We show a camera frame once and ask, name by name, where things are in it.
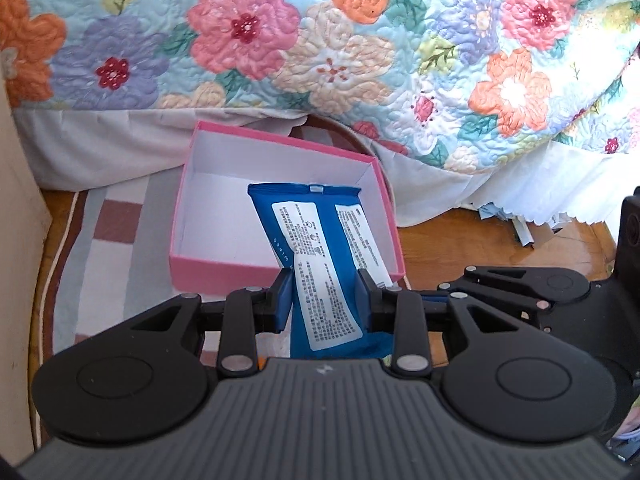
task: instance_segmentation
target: gray stripe on rug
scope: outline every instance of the gray stripe on rug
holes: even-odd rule
[[[60,286],[56,295],[53,311],[53,353],[56,354],[72,346],[76,339],[80,292],[84,280],[84,268],[89,257],[95,225],[107,195],[107,188],[100,187],[89,191],[84,204],[82,228],[74,243],[69,257],[64,263]]]
[[[182,168],[149,178],[133,243],[124,318],[135,316],[174,295],[169,273],[169,244]]]

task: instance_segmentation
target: beige wall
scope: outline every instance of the beige wall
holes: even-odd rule
[[[31,305],[50,217],[0,79],[0,454],[33,452],[27,390]]]

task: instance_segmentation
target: white label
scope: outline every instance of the white label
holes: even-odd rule
[[[356,269],[367,269],[377,286],[393,285],[360,205],[337,205],[335,210],[349,241]]]
[[[298,299],[312,350],[323,350],[362,337],[344,299],[313,202],[271,205],[278,225],[294,252]]]

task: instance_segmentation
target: wooden floor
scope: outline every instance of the wooden floor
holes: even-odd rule
[[[33,327],[38,327],[40,294],[55,258],[73,194],[44,192],[53,224],[45,246],[36,290]],[[567,267],[591,280],[607,277],[614,244],[604,224],[574,222],[539,249],[523,248],[510,222],[491,218],[481,221],[473,211],[456,209],[423,224],[400,229],[406,274],[412,288],[434,289],[439,283],[460,277],[466,266]],[[38,367],[37,330],[32,330],[30,376]],[[446,362],[437,334],[431,335],[434,364]]]

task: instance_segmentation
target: pink box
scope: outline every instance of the pink box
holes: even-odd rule
[[[201,121],[182,172],[169,263],[178,290],[225,296],[270,286],[280,264],[264,233],[249,184],[297,182],[362,188],[360,201],[393,281],[404,260],[378,160],[369,155]]]

